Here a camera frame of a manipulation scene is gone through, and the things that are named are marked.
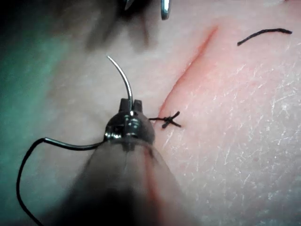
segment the skin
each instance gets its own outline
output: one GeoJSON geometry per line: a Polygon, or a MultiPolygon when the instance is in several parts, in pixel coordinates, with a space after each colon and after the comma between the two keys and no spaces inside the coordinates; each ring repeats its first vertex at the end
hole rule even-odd
{"type": "MultiPolygon", "coordinates": [[[[50,64],[52,55],[58,57],[40,83],[23,78],[21,84],[40,97],[24,97],[35,110],[29,114],[20,101],[14,104],[19,114],[2,114],[7,121],[2,122],[6,132],[1,131],[4,221],[32,224],[14,189],[18,166],[34,140],[51,137],[75,145],[102,140],[107,121],[126,97],[123,81],[105,58],[108,54],[126,72],[145,115],[181,112],[175,121],[182,128],[154,124],[154,146],[203,225],[298,225],[301,3],[174,0],[170,18],[162,22],[159,2],[152,2],[144,12],[112,23],[105,42],[97,41],[105,30],[99,20],[108,12],[103,7],[79,0],[36,16],[51,16],[41,40],[56,39],[59,45],[31,58],[35,45],[27,46],[29,74],[41,74],[38,69],[50,64]],[[254,32],[278,27],[293,33],[267,33],[236,45],[254,32]],[[23,136],[14,143],[20,126],[23,136]]],[[[32,29],[31,23],[24,24],[32,29]]],[[[18,38],[26,37],[22,33],[18,38]]],[[[12,38],[4,40],[9,47],[17,45],[12,38]]],[[[2,59],[8,58],[8,50],[2,59]]],[[[22,60],[17,58],[16,65],[22,60]]],[[[16,93],[23,94],[21,87],[12,87],[14,94],[6,98],[14,101],[16,93]]],[[[38,148],[21,182],[24,202],[37,218],[68,194],[91,153],[38,148]]]]}

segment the black thread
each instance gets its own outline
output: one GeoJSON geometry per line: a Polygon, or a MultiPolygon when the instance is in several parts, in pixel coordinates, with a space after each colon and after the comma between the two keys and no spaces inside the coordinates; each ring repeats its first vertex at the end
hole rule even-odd
{"type": "Polygon", "coordinates": [[[149,120],[150,120],[150,121],[151,121],[151,120],[153,120],[153,121],[156,121],[156,120],[164,121],[165,123],[162,125],[162,128],[163,128],[163,129],[165,129],[169,124],[173,124],[173,125],[175,125],[175,126],[177,126],[177,127],[182,127],[180,124],[178,124],[178,123],[176,123],[176,122],[173,121],[173,119],[174,119],[175,117],[177,117],[179,114],[180,114],[180,112],[177,111],[177,113],[174,114],[174,116],[164,117],[163,119],[161,119],[161,118],[150,118],[149,120]]]}
{"type": "Polygon", "coordinates": [[[244,42],[248,41],[249,39],[251,38],[254,38],[256,37],[257,35],[260,35],[260,34],[263,34],[263,33],[267,33],[267,32],[281,32],[281,33],[284,33],[284,34],[292,34],[293,32],[292,31],[289,31],[287,29],[283,29],[283,28],[275,28],[275,29],[264,29],[264,30],[261,30],[261,31],[258,31],[254,34],[251,34],[250,36],[248,36],[247,38],[245,38],[244,40],[242,41],[239,41],[237,43],[237,46],[240,46],[241,44],[243,44],[244,42]]]}

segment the surgical needle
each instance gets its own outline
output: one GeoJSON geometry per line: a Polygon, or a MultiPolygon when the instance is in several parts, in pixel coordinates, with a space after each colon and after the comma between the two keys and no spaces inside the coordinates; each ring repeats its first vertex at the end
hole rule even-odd
{"type": "Polygon", "coordinates": [[[132,94],[132,89],[131,89],[131,85],[127,79],[127,76],[126,74],[123,72],[123,70],[119,67],[119,65],[110,57],[110,56],[107,56],[109,60],[111,60],[111,62],[114,64],[114,66],[117,68],[117,70],[119,71],[123,81],[124,81],[124,84],[126,85],[126,88],[127,88],[127,98],[129,100],[129,109],[130,111],[132,110],[133,108],[133,94],[132,94]]]}

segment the pale skin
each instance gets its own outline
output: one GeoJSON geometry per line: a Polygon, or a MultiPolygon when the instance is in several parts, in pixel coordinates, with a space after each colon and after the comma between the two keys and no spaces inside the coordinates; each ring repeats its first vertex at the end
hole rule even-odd
{"type": "MultiPolygon", "coordinates": [[[[152,3],[143,13],[146,28],[140,15],[119,20],[113,39],[105,46],[96,42],[91,51],[87,40],[101,9],[91,2],[72,4],[60,17],[68,26],[57,26],[57,19],[52,33],[66,35],[71,47],[55,65],[47,104],[40,105],[46,112],[36,126],[41,133],[24,144],[22,154],[40,137],[75,145],[102,140],[126,97],[105,57],[110,55],[127,74],[134,98],[143,101],[146,116],[181,112],[175,119],[181,128],[154,124],[154,146],[203,225],[297,225],[300,9],[293,0],[174,0],[170,18],[162,22],[158,3],[152,3]],[[293,33],[267,33],[236,45],[251,33],[278,27],[293,33]]],[[[37,170],[24,172],[21,194],[39,217],[68,193],[91,152],[45,146],[36,155],[39,161],[27,170],[31,164],[37,170]],[[48,191],[52,198],[41,200],[48,191]]],[[[13,207],[26,219],[16,201],[13,207]]]]}

